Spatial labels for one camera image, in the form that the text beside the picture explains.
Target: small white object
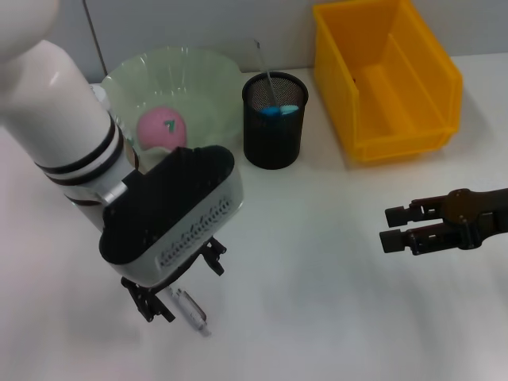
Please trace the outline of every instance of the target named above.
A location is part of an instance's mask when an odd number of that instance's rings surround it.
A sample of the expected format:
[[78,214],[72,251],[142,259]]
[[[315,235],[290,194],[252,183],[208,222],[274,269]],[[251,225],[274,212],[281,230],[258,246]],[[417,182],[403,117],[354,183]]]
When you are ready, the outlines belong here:
[[176,305],[180,308],[189,323],[203,336],[209,336],[206,314],[194,299],[181,288],[167,288],[169,295],[173,298]]
[[104,90],[98,83],[92,83],[90,85],[90,89],[92,89],[95,97],[101,103],[102,107],[104,107],[104,110],[111,114],[111,103],[106,90]]

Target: green bowl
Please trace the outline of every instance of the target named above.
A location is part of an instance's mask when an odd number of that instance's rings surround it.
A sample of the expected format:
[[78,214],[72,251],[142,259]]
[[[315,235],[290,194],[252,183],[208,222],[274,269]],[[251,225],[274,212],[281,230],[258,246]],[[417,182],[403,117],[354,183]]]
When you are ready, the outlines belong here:
[[187,147],[229,145],[241,135],[244,80],[238,65],[213,51],[166,47],[123,62],[103,81],[113,114],[147,169],[167,155],[142,150],[136,128],[141,115],[167,106],[182,115]]

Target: black pencil holder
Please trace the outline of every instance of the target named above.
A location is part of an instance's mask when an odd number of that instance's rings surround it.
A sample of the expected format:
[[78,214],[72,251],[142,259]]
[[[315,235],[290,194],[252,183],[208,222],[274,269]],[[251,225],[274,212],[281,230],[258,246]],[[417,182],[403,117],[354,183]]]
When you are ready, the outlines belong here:
[[[309,92],[293,75],[271,71],[270,77],[273,91],[267,73],[256,75],[244,86],[244,154],[257,167],[280,169],[291,165],[300,153]],[[283,106],[298,109],[288,114],[267,112],[279,106],[280,110],[285,110]]]

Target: white table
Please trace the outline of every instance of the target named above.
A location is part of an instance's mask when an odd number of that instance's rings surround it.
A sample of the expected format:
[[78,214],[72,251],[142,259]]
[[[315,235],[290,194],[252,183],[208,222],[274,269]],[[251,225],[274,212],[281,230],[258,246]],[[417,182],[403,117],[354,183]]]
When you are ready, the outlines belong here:
[[506,381],[508,237],[472,252],[383,254],[384,210],[508,187],[508,54],[455,59],[462,129],[440,152],[359,167],[341,155],[311,71],[297,162],[252,166],[217,235],[217,277],[184,285],[209,316],[148,324],[98,253],[99,232],[0,129],[0,379]]

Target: yellow storage bin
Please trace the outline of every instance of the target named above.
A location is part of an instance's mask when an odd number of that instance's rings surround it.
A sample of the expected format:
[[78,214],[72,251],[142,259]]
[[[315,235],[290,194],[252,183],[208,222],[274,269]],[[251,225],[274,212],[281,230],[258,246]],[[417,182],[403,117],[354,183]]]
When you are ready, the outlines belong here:
[[314,75],[359,161],[436,150],[457,132],[462,77],[409,0],[314,7]]

